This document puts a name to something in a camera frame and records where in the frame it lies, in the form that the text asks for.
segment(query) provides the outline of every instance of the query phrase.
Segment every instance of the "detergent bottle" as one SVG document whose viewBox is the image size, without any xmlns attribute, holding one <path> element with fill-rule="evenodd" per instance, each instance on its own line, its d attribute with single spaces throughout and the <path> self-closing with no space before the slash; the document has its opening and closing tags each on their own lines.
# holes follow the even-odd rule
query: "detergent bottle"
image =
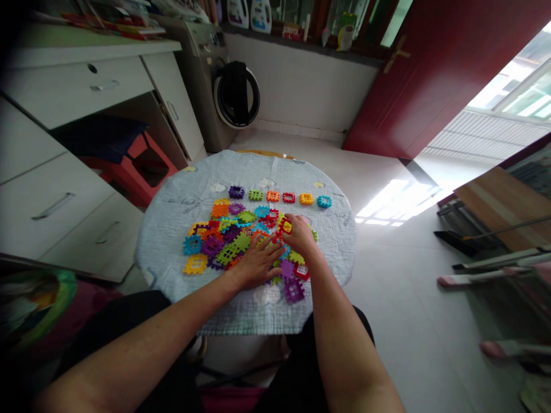
<svg viewBox="0 0 551 413">
<path fill-rule="evenodd" d="M 269 0 L 253 0 L 251 3 L 251 27 L 255 32 L 271 33 Z"/>
<path fill-rule="evenodd" d="M 249 8 L 245 0 L 228 0 L 228 21 L 232 26 L 249 28 Z"/>
</svg>

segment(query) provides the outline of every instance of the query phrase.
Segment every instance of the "dark pants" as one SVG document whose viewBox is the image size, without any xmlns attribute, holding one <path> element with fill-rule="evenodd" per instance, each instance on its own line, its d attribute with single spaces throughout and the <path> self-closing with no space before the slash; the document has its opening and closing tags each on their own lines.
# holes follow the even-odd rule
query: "dark pants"
<svg viewBox="0 0 551 413">
<path fill-rule="evenodd" d="M 63 356 L 56 376 L 169 305 L 170 301 L 159 291 L 143 291 L 112 301 L 93 316 L 79 333 Z M 354 309 L 373 340 L 366 316 L 356 307 Z M 289 359 L 279 368 L 254 411 L 328 411 L 317 364 L 313 315 L 307 319 L 302 332 L 287 336 L 287 341 L 291 349 Z M 203 411 L 195 384 L 196 372 L 187 363 L 185 351 L 145 399 L 138 412 Z"/>
</svg>

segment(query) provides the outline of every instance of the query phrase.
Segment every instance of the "dark red door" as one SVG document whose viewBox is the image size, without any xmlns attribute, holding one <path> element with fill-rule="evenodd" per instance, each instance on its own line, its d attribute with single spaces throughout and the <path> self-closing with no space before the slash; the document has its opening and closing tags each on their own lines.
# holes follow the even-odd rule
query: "dark red door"
<svg viewBox="0 0 551 413">
<path fill-rule="evenodd" d="M 414 0 L 343 149 L 414 158 L 551 21 L 550 0 Z"/>
</svg>

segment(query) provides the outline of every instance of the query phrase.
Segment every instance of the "light blue tablecloth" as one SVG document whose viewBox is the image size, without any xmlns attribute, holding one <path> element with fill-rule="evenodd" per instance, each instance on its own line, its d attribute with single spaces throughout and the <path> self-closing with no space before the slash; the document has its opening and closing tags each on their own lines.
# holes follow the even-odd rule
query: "light blue tablecloth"
<svg viewBox="0 0 551 413">
<path fill-rule="evenodd" d="M 341 285 L 352 276 L 356 251 L 356 225 L 350 203 L 327 175 L 304 161 L 264 157 L 223 151 L 195 165 L 196 170 L 183 170 L 167 179 L 150 204 L 139 232 L 135 259 L 142 270 L 149 272 L 152 288 L 161 290 L 172 302 L 201 288 L 222 272 L 207 268 L 201 275 L 182 273 L 188 256 L 182 254 L 182 242 L 190 227 L 208 221 L 216 199 L 227 198 L 231 185 L 245 188 L 239 200 L 254 211 L 268 205 L 283 213 L 308 217 L 318 233 L 318 245 L 325 254 Z M 249 201 L 250 189 L 264 192 L 264 200 Z M 296 203 L 266 202 L 266 191 L 293 192 Z M 319 208 L 316 203 L 301 205 L 301 193 L 329 195 L 333 205 Z M 312 312 L 310 281 L 304 283 L 305 299 L 288 304 L 282 282 L 277 285 L 281 297 L 277 303 L 262 305 L 254 299 L 254 290 L 239 293 L 222 307 L 201 329 L 201 335 L 224 334 L 295 334 Z"/>
</svg>

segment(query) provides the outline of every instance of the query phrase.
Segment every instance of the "hand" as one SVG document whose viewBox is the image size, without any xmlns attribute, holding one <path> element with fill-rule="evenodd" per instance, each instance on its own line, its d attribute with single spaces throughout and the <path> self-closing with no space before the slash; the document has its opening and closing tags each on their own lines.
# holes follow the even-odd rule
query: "hand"
<svg viewBox="0 0 551 413">
<path fill-rule="evenodd" d="M 260 239 L 260 236 L 257 235 L 251 241 L 243 258 L 239 260 L 235 267 L 226 272 L 228 277 L 236 281 L 240 291 L 258 287 L 282 273 L 281 268 L 270 269 L 274 261 L 285 253 L 285 249 L 282 248 L 283 245 L 280 243 L 268 247 L 270 241 L 275 237 L 276 235 L 272 234 L 264 238 L 262 243 L 255 248 Z"/>
<path fill-rule="evenodd" d="M 291 234 L 282 233 L 281 237 L 289 244 L 293 251 L 306 257 L 309 252 L 317 249 L 312 230 L 308 228 L 306 218 L 302 215 L 285 214 L 285 218 L 291 223 Z"/>
</svg>

